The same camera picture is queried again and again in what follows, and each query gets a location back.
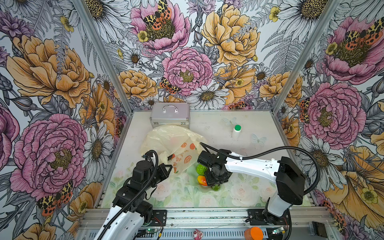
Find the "translucent cream plastic bag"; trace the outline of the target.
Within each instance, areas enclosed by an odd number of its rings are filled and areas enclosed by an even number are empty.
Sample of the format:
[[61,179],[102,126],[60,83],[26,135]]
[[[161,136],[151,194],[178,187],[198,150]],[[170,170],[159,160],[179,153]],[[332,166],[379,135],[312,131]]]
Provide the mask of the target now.
[[140,154],[154,150],[159,163],[172,165],[175,174],[181,174],[197,163],[203,147],[200,143],[207,140],[188,128],[176,125],[164,125],[151,130],[140,147]]

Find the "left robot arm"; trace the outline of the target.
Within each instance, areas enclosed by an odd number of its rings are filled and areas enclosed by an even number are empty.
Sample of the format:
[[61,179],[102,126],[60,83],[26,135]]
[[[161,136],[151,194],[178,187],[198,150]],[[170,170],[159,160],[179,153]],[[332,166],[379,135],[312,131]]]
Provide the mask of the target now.
[[172,165],[155,165],[139,161],[132,176],[125,181],[113,200],[109,214],[96,240],[132,240],[144,224],[151,221],[153,205],[145,201],[145,193],[166,180]]

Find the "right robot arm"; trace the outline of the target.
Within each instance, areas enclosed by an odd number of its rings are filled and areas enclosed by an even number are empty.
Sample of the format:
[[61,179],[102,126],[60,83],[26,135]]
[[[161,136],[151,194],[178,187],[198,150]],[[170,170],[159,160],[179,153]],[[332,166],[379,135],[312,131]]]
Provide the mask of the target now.
[[198,163],[208,168],[205,178],[209,187],[227,183],[232,174],[264,178],[277,187],[267,200],[264,210],[249,212],[252,225],[282,225],[287,223],[288,210],[301,205],[305,195],[306,177],[288,157],[280,160],[247,159],[234,152],[222,150],[216,154],[202,151]]

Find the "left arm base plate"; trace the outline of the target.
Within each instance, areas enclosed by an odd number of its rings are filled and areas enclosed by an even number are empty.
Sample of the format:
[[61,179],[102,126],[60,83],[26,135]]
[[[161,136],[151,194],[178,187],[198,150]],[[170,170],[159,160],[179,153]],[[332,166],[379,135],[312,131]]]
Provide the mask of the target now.
[[165,227],[167,222],[167,214],[168,214],[168,211],[163,209],[150,210],[144,216],[144,219],[145,219],[144,226]]

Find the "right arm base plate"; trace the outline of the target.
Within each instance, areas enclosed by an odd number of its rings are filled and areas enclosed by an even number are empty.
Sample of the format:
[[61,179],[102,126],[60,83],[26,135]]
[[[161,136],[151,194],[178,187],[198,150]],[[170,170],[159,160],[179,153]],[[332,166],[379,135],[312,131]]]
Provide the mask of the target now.
[[265,209],[248,209],[246,223],[251,226],[287,226],[289,224],[289,214],[284,212],[282,217],[276,217]]

